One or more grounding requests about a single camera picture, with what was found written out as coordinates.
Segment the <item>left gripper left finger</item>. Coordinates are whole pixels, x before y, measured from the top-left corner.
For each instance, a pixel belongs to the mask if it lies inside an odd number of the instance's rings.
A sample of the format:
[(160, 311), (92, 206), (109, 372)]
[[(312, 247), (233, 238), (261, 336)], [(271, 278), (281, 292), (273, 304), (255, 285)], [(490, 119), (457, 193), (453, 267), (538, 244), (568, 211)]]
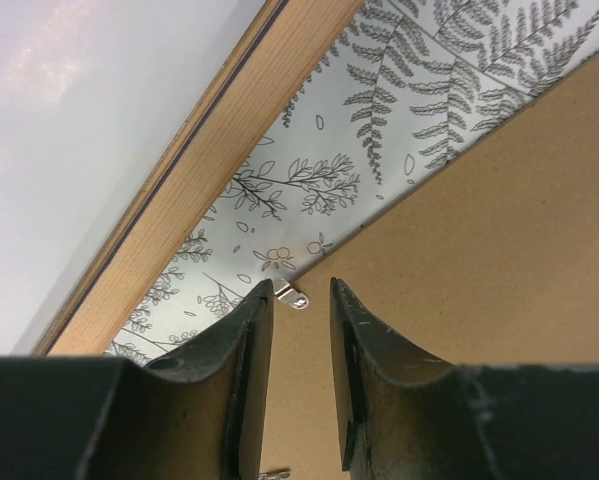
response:
[(0, 479), (255, 479), (274, 298), (167, 354), (0, 357)]

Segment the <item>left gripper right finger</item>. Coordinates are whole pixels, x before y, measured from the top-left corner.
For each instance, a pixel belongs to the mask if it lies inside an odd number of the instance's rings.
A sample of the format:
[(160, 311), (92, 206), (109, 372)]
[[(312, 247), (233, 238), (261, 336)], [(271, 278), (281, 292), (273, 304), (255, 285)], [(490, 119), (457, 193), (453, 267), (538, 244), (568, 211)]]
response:
[(330, 283), (342, 468), (354, 479), (599, 479), (599, 364), (455, 365)]

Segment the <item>brown cardboard backing board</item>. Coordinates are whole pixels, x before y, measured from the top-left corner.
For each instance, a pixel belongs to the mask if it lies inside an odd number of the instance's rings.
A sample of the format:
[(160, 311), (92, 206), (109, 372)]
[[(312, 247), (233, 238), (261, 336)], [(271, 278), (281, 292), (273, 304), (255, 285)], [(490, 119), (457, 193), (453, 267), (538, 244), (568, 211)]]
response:
[(599, 52), (296, 281), (261, 467), (342, 477), (329, 284), (458, 363), (599, 363)]

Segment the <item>wooden picture frame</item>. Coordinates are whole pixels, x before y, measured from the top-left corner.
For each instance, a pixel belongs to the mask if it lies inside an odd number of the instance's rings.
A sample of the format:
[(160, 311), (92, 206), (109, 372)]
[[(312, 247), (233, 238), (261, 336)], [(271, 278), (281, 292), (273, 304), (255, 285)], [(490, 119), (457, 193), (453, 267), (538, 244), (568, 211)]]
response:
[(359, 7), (264, 2), (33, 355), (105, 350)]

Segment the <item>boardwalk landscape photo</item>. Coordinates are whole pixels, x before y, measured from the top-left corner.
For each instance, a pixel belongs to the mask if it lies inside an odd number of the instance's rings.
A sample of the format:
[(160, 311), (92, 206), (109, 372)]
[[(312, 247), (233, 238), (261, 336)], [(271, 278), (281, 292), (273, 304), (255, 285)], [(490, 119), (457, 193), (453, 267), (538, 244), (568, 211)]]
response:
[(261, 7), (0, 1), (0, 355), (33, 350)]

